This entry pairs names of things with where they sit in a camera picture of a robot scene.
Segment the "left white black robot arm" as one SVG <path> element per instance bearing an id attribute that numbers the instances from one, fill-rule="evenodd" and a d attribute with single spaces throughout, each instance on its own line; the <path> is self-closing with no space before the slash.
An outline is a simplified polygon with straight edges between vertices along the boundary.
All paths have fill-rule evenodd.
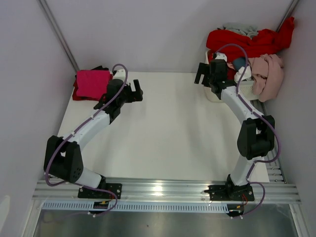
<path id="1" fill-rule="evenodd" d="M 83 123 L 64 136 L 53 135 L 48 139 L 43 170 L 49 186 L 55 186 L 49 181 L 52 175 L 63 183 L 89 187 L 89 192 L 95 198 L 105 195 L 107 189 L 101 183 L 102 175 L 84 167 L 81 152 L 90 140 L 120 115 L 124 104 L 143 100 L 139 80 L 135 79 L 133 83 L 134 89 L 120 79 L 110 80 L 107 92 L 101 96 L 92 114 Z"/>

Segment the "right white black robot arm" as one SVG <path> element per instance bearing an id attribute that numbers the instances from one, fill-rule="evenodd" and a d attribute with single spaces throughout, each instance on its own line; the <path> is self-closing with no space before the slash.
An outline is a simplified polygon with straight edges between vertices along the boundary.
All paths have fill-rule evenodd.
<path id="1" fill-rule="evenodd" d="M 256 110 L 238 91 L 237 83 L 227 79 L 228 67 L 223 59 L 213 59 L 209 64 L 200 63 L 194 83 L 211 89 L 224 102 L 241 124 L 237 138 L 239 159 L 225 184 L 210 185 L 206 193 L 211 201 L 254 201 L 250 176 L 256 162 L 274 148 L 275 120 Z"/>

